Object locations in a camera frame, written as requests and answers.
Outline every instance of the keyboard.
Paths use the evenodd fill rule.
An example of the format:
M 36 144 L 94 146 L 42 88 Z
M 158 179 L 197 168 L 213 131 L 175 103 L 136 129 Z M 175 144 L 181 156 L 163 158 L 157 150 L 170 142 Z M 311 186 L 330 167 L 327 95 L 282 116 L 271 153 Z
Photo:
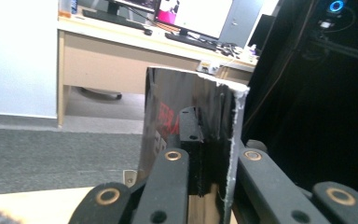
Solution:
M 199 40 L 196 39 L 189 39 L 184 35 L 173 35 L 170 33 L 165 33 L 165 37 L 171 39 L 171 40 L 175 40 L 175 41 L 179 41 L 188 45 L 192 45 L 192 46 L 196 46 L 196 47 L 200 47 L 203 49 L 209 49 L 209 50 L 216 50 L 216 46 L 208 44 L 206 42 L 200 42 Z
M 134 22 L 134 21 L 127 21 L 124 17 L 120 17 L 117 15 L 112 15 L 104 11 L 89 11 L 89 10 L 83 10 L 83 16 L 92 18 L 94 20 L 98 21 L 107 21 L 114 24 L 122 25 L 122 26 L 128 26 L 134 29 L 138 30 L 144 30 L 144 26 L 141 23 Z

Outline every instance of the desk leg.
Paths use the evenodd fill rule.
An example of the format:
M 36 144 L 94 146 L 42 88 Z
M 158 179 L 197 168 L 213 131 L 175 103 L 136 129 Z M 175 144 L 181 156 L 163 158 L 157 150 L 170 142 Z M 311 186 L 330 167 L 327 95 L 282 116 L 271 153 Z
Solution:
M 63 67 L 64 63 L 64 53 L 65 53 L 65 32 L 59 31 L 59 63 L 58 63 L 58 111 L 57 111 L 57 120 L 58 126 L 62 127 L 63 117 L 65 116 L 65 109 L 68 103 L 69 93 L 71 90 L 70 86 L 63 84 Z

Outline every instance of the brass grommet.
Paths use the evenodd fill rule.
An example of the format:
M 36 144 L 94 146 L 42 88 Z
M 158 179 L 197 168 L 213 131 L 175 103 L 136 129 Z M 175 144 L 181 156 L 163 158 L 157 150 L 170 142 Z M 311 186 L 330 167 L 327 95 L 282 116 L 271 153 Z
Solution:
M 261 160 L 261 154 L 255 151 L 246 151 L 243 153 L 243 156 L 248 158 L 250 161 L 260 161 Z
M 107 192 L 112 192 L 114 196 L 111 199 L 105 200 L 103 199 L 103 195 Z M 119 196 L 120 196 L 120 191 L 118 191 L 118 189 L 114 189 L 114 188 L 103 189 L 100 192 L 98 192 L 97 196 L 95 197 L 95 200 L 100 205 L 108 205 L 117 201 Z
M 347 206 L 352 206 L 356 204 L 356 200 L 353 198 L 351 194 L 343 189 L 329 188 L 326 190 L 327 196 L 336 203 L 340 203 Z M 338 198 L 334 193 L 341 193 L 345 195 L 346 199 Z
M 182 154 L 177 151 L 169 151 L 165 153 L 165 159 L 169 161 L 177 161 L 182 158 Z

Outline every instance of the black metal bracket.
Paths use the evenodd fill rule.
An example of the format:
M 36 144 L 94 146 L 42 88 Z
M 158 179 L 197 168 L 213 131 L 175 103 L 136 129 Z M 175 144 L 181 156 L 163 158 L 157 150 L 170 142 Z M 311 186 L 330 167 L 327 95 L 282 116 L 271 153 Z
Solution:
M 186 223 L 188 154 L 167 148 L 158 154 L 151 175 L 131 188 L 101 184 L 79 204 L 70 224 Z
M 242 148 L 237 175 L 238 223 L 358 223 L 356 190 L 323 182 L 304 192 L 261 150 Z

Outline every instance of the blue light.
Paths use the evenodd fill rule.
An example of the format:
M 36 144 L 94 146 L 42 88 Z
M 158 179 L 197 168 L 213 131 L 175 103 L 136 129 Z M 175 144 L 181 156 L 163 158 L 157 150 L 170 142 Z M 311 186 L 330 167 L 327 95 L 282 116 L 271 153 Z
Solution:
M 342 8 L 344 8 L 344 2 L 343 1 L 334 1 L 330 4 L 330 11 L 332 12 L 338 12 Z

